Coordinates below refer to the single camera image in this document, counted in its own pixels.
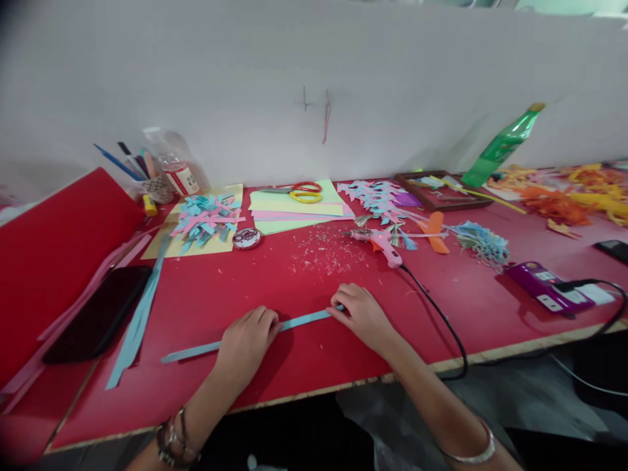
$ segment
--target wooden tray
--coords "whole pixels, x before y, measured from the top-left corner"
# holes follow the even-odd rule
[[[421,186],[416,186],[410,183],[411,180],[420,179],[423,177],[429,177],[430,175],[435,176],[436,178],[444,178],[446,176],[450,176],[454,180],[460,183],[460,185],[465,190],[471,191],[479,191],[477,188],[472,188],[468,186],[466,183],[460,181],[459,178],[450,175],[448,172],[444,170],[436,170],[436,171],[423,171],[423,172],[413,172],[413,173],[398,173],[394,176],[394,179],[409,193],[412,193],[414,196],[418,198],[418,200],[423,203],[423,206],[427,211],[433,213],[434,211],[458,211],[460,209],[473,209],[479,207],[487,207],[492,204],[491,200],[486,198],[482,198],[480,196],[472,195],[471,193],[462,194],[460,192],[452,190],[450,187],[445,186],[438,188],[443,197],[447,198],[473,198],[474,201],[440,201],[438,199],[438,194],[434,193],[436,190],[431,188],[423,188]]]

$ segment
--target yellow paper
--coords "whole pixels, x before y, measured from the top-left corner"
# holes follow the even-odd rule
[[[251,211],[282,211],[285,213],[304,213],[315,216],[342,216],[344,214],[341,205],[304,204],[295,201],[256,201],[249,206]]]
[[[318,180],[316,183],[318,183],[321,188],[323,189],[322,194],[323,194],[323,201],[326,203],[344,203],[343,199],[341,198],[341,196],[338,194],[338,192],[336,191],[336,187],[334,186],[334,184],[332,183],[331,180],[327,179],[327,180]],[[251,193],[251,200],[253,201],[253,195],[255,193],[261,193],[261,192],[253,192]],[[279,195],[282,196],[284,198],[290,198],[290,196],[288,195]],[[303,203],[299,203],[297,201],[295,201],[295,203],[297,203],[298,205],[301,206],[316,206],[315,204],[313,205],[308,205],[308,204],[303,204]],[[285,220],[285,221],[255,221],[255,227],[265,236],[268,236],[270,234],[276,234],[277,232],[284,232],[287,230],[292,230],[292,229],[300,229],[303,227],[308,227],[308,226],[313,226],[314,224],[322,224],[324,222],[328,222],[329,219],[325,219],[324,217],[320,220]]]
[[[321,203],[342,203],[343,200],[336,192],[330,179],[318,180],[323,199]],[[294,201],[287,193],[270,193],[255,191],[251,193],[251,211],[284,211],[287,213],[305,213],[323,216],[342,216],[342,206],[325,205],[321,203],[300,203]]]
[[[231,194],[233,193],[236,201],[242,201],[242,193],[243,193],[243,185],[235,184],[230,186],[225,186],[224,188],[213,188],[209,193],[205,193],[205,196],[210,194],[214,196],[218,196],[219,194]],[[177,224],[179,223],[179,215],[181,214],[181,204],[177,204],[172,208],[170,214],[166,217],[166,225],[159,229],[157,235],[150,241],[148,248],[142,255],[142,260],[148,260],[152,258],[157,258],[157,252],[159,251],[159,243],[164,234],[170,234]],[[196,245],[196,242],[193,243],[190,248],[181,255],[181,249],[183,248],[184,241],[179,239],[172,239],[170,241],[170,246],[166,251],[166,258],[170,257],[178,257],[178,256],[190,256],[190,255],[206,255],[212,253],[223,253],[223,252],[231,252],[234,247],[232,239],[234,238],[234,232],[229,231],[229,235],[227,236],[227,240],[225,242],[221,242],[219,238],[212,237],[203,247],[199,247]]]
[[[300,229],[302,227],[313,226],[314,224],[322,224],[329,222],[329,219],[307,220],[307,221],[255,221],[255,227],[265,236],[284,232],[292,229]]]

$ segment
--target hand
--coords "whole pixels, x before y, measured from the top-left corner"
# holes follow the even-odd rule
[[[338,304],[343,304],[351,315],[338,311]],[[379,356],[384,357],[389,347],[398,341],[399,334],[366,288],[360,288],[355,283],[340,285],[337,293],[332,296],[332,306],[326,311],[350,328],[367,347],[379,353]]]
[[[212,373],[233,385],[239,395],[255,376],[281,326],[277,313],[266,306],[244,314],[224,331]]]

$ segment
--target pink glue gun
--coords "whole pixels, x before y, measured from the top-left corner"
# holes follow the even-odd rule
[[[343,232],[352,239],[362,242],[370,242],[373,245],[373,251],[382,251],[388,260],[390,268],[399,268],[402,264],[401,256],[391,245],[392,234],[388,231],[371,231],[369,229],[360,229],[351,232]]]

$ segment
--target red scissors handle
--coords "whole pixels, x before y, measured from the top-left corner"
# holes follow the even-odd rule
[[[314,188],[308,188],[305,185],[314,186]],[[304,191],[304,192],[310,192],[310,193],[320,193],[321,191],[323,191],[323,188],[318,183],[301,182],[301,183],[295,184],[292,187],[292,191]]]

